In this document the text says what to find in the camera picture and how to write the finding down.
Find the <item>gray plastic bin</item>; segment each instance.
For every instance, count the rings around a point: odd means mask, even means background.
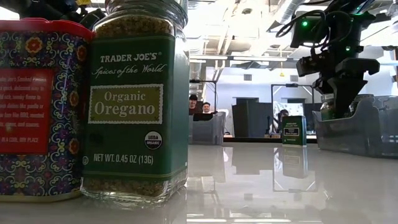
[[[225,112],[218,112],[209,121],[193,121],[189,116],[189,143],[221,145],[224,142]]]
[[[313,115],[320,149],[398,158],[398,97],[363,99],[350,118],[322,121],[320,112]]]

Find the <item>man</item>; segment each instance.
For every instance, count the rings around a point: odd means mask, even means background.
[[[195,94],[189,96],[189,115],[197,112],[198,97]]]
[[[283,119],[283,117],[286,117],[288,115],[289,115],[289,112],[286,109],[283,109],[278,113],[278,119],[274,118],[274,126],[273,127],[272,127],[272,125],[270,126],[270,130],[272,131],[272,133],[274,133],[274,134],[282,133],[282,119]]]
[[[210,111],[210,103],[205,102],[202,106],[203,113],[211,113]]]

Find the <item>red label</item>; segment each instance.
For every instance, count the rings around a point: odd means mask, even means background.
[[[47,153],[52,80],[49,69],[0,69],[0,153]]]

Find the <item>oregano jar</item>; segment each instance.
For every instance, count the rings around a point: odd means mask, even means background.
[[[95,25],[82,191],[157,203],[187,179],[187,2],[107,0]]]

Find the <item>patterned tin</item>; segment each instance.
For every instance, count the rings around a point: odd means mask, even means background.
[[[80,195],[82,83],[91,31],[0,21],[0,201]]]

